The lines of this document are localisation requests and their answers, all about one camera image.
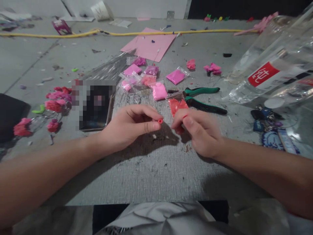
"bottle cap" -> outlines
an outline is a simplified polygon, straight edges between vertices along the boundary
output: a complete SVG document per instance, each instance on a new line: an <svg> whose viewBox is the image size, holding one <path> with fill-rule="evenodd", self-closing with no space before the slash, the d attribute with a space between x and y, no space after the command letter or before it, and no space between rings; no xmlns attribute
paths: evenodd
<svg viewBox="0 0 313 235"><path fill-rule="evenodd" d="M267 101L264 102L264 106L270 109L273 108L279 108L285 103L283 98L276 97L276 98L271 98L268 99Z"/></svg>

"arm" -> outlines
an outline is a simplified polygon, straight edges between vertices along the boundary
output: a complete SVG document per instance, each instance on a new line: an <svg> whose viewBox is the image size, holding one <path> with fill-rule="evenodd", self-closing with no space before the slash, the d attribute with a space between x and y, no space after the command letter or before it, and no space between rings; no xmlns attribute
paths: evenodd
<svg viewBox="0 0 313 235"><path fill-rule="evenodd" d="M18 222L97 160L159 130L155 120L160 118L150 106L129 105L99 133L0 163L0 229Z"/></svg>
<svg viewBox="0 0 313 235"><path fill-rule="evenodd" d="M172 128L189 131L194 149L219 161L269 192L289 211L313 220L313 161L290 153L223 138L208 113L181 109Z"/></svg>

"yellow cable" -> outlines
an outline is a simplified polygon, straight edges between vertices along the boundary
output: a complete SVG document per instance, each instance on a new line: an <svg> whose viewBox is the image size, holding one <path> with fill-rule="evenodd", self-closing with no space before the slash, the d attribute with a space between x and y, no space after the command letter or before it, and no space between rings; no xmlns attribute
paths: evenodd
<svg viewBox="0 0 313 235"><path fill-rule="evenodd" d="M241 29L210 29L210 30L190 30L190 31L175 31L174 34L192 34L192 33L234 33L241 32ZM2 37L34 37L34 38L81 38L93 35L95 33L105 32L106 34L112 36L136 36L136 35L162 35L162 34L173 34L173 32L151 32L151 33L111 33L100 29L93 29L92 31L80 34L71 35L40 35L40 34L23 34L23 33L0 33Z"/></svg>

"hand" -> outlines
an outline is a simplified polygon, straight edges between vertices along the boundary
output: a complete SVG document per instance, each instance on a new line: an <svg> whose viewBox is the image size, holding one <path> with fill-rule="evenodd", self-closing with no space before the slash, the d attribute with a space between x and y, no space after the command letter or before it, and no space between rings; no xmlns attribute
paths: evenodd
<svg viewBox="0 0 313 235"><path fill-rule="evenodd" d="M179 109L172 124L177 134L183 134L185 128L191 135L193 148L204 157L217 157L224 147L218 124L213 116L194 109Z"/></svg>
<svg viewBox="0 0 313 235"><path fill-rule="evenodd" d="M103 147L100 151L102 157L125 149L142 134L161 129L157 122L159 119L163 116L150 105L134 104L120 108L104 130L97 134L97 144Z"/></svg>

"forearm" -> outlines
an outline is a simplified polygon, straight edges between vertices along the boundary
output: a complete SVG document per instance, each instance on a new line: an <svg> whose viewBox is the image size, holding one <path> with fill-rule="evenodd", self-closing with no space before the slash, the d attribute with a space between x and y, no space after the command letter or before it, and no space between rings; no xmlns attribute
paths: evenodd
<svg viewBox="0 0 313 235"><path fill-rule="evenodd" d="M93 135L66 141L0 164L0 229L11 226L101 156Z"/></svg>
<svg viewBox="0 0 313 235"><path fill-rule="evenodd" d="M313 219L313 161L231 139L217 161L243 174L288 210Z"/></svg>

